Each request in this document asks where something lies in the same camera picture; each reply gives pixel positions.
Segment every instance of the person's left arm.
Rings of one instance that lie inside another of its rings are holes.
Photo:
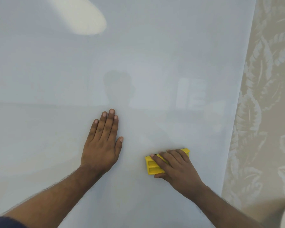
[[[92,124],[80,167],[58,184],[40,192],[4,214],[27,228],[56,228],[82,196],[118,160],[123,137],[118,138],[118,116],[103,112]]]

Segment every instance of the sleeve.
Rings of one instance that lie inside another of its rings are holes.
[[[0,228],[27,228],[27,227],[12,218],[0,217]]]

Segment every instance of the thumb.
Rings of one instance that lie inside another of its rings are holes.
[[[166,180],[168,183],[171,184],[171,177],[169,177],[169,175],[167,175],[167,173],[159,173],[154,175],[154,178],[162,178],[163,180]]]
[[[120,151],[122,150],[123,137],[117,139],[115,143],[115,158],[118,159]]]

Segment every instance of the forearm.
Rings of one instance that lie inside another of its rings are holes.
[[[215,227],[262,228],[258,222],[232,207],[207,186],[201,188],[200,192],[195,195],[190,199]]]
[[[4,216],[14,218],[28,228],[56,228],[95,184],[100,176],[86,166],[48,188]]]

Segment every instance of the wallpaper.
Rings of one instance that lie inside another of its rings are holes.
[[[259,221],[285,208],[285,0],[257,0],[222,196]]]

